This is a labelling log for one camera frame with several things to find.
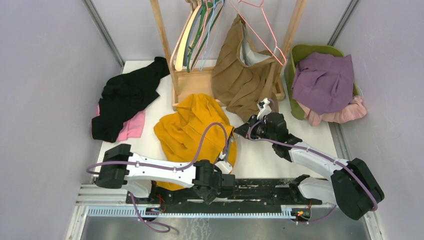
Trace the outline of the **yellow garment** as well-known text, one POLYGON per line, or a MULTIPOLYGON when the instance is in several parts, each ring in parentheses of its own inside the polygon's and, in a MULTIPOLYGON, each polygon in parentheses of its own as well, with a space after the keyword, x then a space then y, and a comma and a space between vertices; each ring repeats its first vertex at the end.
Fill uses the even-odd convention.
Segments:
POLYGON ((153 128, 166 159, 190 162, 196 157, 214 162, 234 136, 234 126, 214 97, 191 94, 176 107, 176 112, 163 116, 153 128))

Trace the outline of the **tan pleated skirt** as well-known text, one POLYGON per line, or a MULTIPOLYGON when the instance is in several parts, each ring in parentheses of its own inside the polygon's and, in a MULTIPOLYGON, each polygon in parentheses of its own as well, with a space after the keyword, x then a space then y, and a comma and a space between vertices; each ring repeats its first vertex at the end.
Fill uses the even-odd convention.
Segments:
POLYGON ((227 111, 246 122, 258 114, 257 104, 272 99, 280 81, 280 64, 267 51, 257 51, 250 42, 246 24, 237 15, 229 28, 211 74, 211 89, 215 99, 226 105, 227 111))

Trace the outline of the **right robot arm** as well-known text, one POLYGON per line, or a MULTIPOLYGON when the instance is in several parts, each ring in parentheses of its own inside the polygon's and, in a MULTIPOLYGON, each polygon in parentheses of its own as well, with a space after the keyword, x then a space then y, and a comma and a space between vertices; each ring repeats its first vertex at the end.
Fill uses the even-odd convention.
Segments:
POLYGON ((268 142, 277 156, 304 166, 322 178, 302 175, 289 189, 289 199, 302 204, 316 199, 338 207, 347 217, 359 220, 378 209, 385 194, 360 158, 346 160, 319 151, 289 132, 283 114, 272 112, 250 119, 234 129, 234 133, 251 141, 268 142))

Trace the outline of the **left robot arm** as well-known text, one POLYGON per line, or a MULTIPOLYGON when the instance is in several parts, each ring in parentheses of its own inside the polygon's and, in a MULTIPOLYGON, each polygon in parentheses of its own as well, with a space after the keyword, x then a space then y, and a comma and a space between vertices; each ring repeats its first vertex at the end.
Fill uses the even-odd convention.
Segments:
POLYGON ((192 189, 207 205, 216 198, 228 198, 235 193, 236 178, 226 161, 215 164, 208 160, 172 162, 131 152, 131 145, 123 143, 103 155, 95 184, 105 189, 125 189, 134 197, 149 204, 156 200, 158 191, 146 181, 165 182, 192 189))

